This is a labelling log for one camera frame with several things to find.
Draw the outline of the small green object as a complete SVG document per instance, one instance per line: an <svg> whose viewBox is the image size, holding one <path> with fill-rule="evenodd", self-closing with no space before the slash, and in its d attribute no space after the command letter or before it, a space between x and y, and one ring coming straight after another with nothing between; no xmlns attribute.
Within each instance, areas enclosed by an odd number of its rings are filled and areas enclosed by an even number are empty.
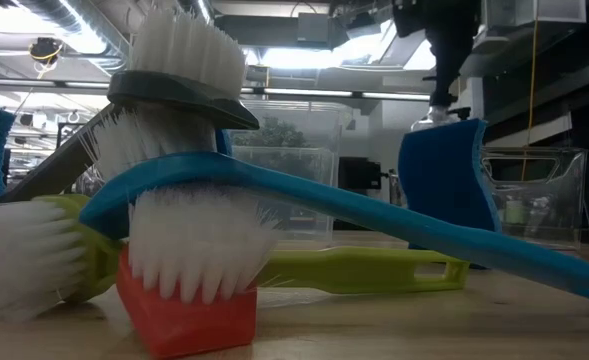
<svg viewBox="0 0 589 360"><path fill-rule="evenodd" d="M507 200L505 202L504 222L508 224L525 223L525 206L521 200Z"/></svg>

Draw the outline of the black box device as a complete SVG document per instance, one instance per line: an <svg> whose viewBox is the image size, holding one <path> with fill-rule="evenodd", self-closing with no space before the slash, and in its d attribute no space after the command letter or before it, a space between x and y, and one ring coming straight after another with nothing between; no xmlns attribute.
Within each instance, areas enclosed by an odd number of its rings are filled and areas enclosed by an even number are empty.
<svg viewBox="0 0 589 360"><path fill-rule="evenodd" d="M341 157L338 168L338 187L350 191L380 190L383 172L379 162L365 157Z"/></svg>

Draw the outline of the red dish brush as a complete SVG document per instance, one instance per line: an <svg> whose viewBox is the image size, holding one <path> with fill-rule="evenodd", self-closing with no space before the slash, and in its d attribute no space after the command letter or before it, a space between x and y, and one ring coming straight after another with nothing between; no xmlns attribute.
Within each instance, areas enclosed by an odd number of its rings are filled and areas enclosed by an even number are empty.
<svg viewBox="0 0 589 360"><path fill-rule="evenodd" d="M255 278L276 244L277 222L257 196L232 186L158 188L130 205L116 287L152 356L252 342Z"/></svg>

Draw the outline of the grey dish brush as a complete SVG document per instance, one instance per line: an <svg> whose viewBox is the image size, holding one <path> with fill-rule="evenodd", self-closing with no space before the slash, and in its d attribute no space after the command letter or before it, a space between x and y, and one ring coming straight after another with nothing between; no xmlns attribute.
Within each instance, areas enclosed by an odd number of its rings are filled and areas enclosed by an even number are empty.
<svg viewBox="0 0 589 360"><path fill-rule="evenodd" d="M109 105L0 195L0 203L63 191L94 164L88 150L96 133L123 113L136 113L192 149L220 143L223 129L257 129L258 120L238 99L245 76L245 55L224 31L192 12L153 7L127 68L111 77Z"/></svg>

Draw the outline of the blue dish brush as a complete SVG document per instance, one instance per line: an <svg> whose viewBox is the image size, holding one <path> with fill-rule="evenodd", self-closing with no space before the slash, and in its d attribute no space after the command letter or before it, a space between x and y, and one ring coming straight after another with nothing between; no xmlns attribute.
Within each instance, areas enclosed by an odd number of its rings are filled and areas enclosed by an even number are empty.
<svg viewBox="0 0 589 360"><path fill-rule="evenodd" d="M222 144L210 119L152 108L105 116L84 141L104 186L82 223L125 240L133 276L163 298L208 304L244 292L277 240L260 206L271 197L589 299L584 260L250 165Z"/></svg>

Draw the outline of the grey ceiling box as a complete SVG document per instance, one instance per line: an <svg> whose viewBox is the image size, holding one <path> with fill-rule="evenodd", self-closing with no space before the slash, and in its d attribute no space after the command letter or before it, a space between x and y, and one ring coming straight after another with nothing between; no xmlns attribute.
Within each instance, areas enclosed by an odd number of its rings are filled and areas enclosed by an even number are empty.
<svg viewBox="0 0 589 360"><path fill-rule="evenodd" d="M329 41L329 19L326 14L299 13L297 17L297 42L309 46L324 47Z"/></svg>

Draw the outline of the black ceiling device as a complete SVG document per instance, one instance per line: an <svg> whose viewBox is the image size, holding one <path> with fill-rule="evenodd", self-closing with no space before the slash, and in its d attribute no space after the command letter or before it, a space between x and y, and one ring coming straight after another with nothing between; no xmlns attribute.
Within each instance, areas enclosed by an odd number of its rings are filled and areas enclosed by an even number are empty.
<svg viewBox="0 0 589 360"><path fill-rule="evenodd" d="M64 44L51 37L38 37L35 43L29 46L29 56L42 65L53 65L58 60Z"/></svg>

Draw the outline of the ceiling light strip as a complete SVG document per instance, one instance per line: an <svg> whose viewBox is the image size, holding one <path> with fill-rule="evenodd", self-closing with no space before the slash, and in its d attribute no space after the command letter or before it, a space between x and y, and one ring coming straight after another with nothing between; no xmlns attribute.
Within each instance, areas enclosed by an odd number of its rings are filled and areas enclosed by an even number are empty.
<svg viewBox="0 0 589 360"><path fill-rule="evenodd" d="M264 94L372 100L429 101L428 94L264 88Z"/></svg>

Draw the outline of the small artificial green plant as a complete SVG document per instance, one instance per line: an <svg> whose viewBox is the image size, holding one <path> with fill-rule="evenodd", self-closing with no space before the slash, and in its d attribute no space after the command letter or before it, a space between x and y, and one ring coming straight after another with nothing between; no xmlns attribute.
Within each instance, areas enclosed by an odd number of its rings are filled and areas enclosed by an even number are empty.
<svg viewBox="0 0 589 360"><path fill-rule="evenodd" d="M306 148L304 134L289 122L267 118L258 130L237 131L231 135L232 143L246 147Z"/></svg>

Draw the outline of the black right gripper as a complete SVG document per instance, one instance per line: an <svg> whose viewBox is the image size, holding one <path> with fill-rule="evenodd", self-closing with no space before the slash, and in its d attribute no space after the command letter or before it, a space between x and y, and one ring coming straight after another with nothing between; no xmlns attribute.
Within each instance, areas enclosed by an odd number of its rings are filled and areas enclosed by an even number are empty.
<svg viewBox="0 0 589 360"><path fill-rule="evenodd" d="M432 107L449 107L449 88L469 56L469 36L480 25L480 0L391 0L392 16L400 38L424 30L435 56L435 89ZM464 35L436 32L461 31Z"/></svg>

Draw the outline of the translucent plastic tub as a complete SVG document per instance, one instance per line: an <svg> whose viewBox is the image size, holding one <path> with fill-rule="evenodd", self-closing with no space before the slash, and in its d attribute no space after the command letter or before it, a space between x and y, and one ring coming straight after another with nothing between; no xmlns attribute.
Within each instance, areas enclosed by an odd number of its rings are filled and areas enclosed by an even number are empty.
<svg viewBox="0 0 589 360"><path fill-rule="evenodd" d="M306 148L246 147L232 143L233 157L243 162L301 177L331 187L338 184L339 148L343 126L353 119L353 109L338 103L245 100L245 107L258 119L294 124L308 143Z"/></svg>

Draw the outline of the green dish brush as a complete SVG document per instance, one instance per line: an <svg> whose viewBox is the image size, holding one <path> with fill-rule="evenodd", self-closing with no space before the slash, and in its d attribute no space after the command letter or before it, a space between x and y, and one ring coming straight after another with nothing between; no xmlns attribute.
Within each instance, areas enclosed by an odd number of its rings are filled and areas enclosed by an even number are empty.
<svg viewBox="0 0 589 360"><path fill-rule="evenodd" d="M138 304L228 305L260 287L398 294L463 287L467 266L433 251L367 247L279 250L276 222L252 197L148 192L124 236L83 225L86 199L0 205L0 318L28 321L117 286Z"/></svg>

